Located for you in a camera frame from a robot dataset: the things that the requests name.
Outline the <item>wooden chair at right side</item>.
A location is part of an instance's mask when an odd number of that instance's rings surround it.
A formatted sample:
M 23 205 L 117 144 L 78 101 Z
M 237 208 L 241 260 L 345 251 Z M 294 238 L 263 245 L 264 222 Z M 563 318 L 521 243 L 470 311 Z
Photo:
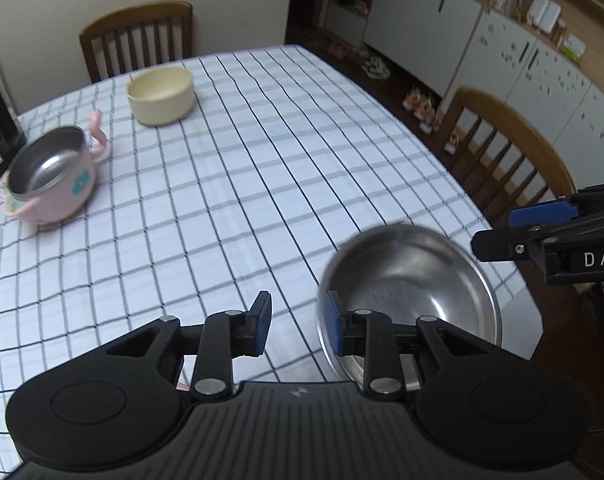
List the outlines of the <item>wooden chair at right side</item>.
M 491 226 L 505 226 L 515 207 L 576 192 L 553 146 L 514 108 L 482 90 L 457 90 L 433 148 Z

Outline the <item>wooden chair at far end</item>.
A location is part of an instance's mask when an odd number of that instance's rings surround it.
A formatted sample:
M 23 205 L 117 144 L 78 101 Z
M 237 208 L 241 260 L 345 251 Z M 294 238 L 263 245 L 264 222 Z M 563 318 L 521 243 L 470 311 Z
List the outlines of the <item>wooden chair at far end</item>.
M 193 55 L 192 4 L 166 0 L 101 16 L 78 35 L 91 82 Z

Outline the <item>white cabinet wall unit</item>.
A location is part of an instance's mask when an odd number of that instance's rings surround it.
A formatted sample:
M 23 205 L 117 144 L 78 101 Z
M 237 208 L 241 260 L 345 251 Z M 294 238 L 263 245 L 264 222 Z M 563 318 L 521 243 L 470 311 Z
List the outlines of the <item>white cabinet wall unit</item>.
M 325 0 L 325 26 L 417 78 L 447 110 L 462 86 L 524 116 L 576 184 L 604 182 L 598 0 Z

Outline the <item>large stainless steel bowl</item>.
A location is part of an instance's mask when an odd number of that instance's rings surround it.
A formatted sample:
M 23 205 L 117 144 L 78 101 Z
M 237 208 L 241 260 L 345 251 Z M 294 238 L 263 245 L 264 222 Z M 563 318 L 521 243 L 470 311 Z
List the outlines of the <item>large stainless steel bowl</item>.
M 502 322 L 494 289 L 469 250 L 425 226 L 375 226 L 344 242 L 320 280 L 316 321 L 320 344 L 338 378 L 363 381 L 364 360 L 337 356 L 323 300 L 333 290 L 351 311 L 368 309 L 398 324 L 436 316 L 496 346 Z

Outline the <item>checkered white tablecloth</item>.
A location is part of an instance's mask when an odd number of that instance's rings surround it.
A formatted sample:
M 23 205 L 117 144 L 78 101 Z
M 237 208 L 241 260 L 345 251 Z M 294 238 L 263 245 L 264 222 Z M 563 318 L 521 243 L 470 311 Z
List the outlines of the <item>checkered white tablecloth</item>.
M 379 224 L 428 226 L 468 244 L 486 221 L 442 164 L 367 93 L 298 47 L 195 58 L 197 105 L 139 125 L 125 77 L 37 107 L 38 136 L 104 112 L 112 158 L 78 216 L 48 231 L 0 204 L 0 479 L 43 479 L 5 422 L 28 379 L 151 320 L 199 324 L 261 290 L 274 318 L 263 356 L 233 370 L 239 394 L 191 404 L 133 479 L 475 479 L 398 406 L 328 382 L 314 308 L 323 267 Z

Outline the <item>pink steel-lined handled bowl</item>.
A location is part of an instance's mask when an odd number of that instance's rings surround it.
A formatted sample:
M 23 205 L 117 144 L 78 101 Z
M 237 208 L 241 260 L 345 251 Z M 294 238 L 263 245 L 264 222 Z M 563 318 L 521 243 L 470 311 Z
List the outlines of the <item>pink steel-lined handled bowl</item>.
M 97 167 L 109 159 L 111 144 L 94 110 L 87 129 L 52 129 L 26 144 L 0 178 L 5 216 L 34 226 L 67 219 L 83 206 L 97 182 Z

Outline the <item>pair of shoes on floor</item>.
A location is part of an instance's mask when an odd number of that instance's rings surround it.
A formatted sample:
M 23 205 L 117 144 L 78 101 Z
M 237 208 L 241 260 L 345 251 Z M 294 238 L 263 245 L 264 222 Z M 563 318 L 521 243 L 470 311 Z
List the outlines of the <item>pair of shoes on floor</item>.
M 377 56 L 366 58 L 364 63 L 361 64 L 361 68 L 371 79 L 385 80 L 390 78 L 390 70 L 387 68 L 382 58 L 378 58 Z

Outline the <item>cream round bowl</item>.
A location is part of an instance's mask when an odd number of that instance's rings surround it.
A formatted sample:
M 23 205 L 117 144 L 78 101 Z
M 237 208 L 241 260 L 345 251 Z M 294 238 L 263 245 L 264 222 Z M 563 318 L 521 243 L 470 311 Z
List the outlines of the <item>cream round bowl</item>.
M 195 107 L 193 75 L 183 66 L 161 66 L 136 76 L 126 95 L 133 117 L 145 126 L 171 125 Z

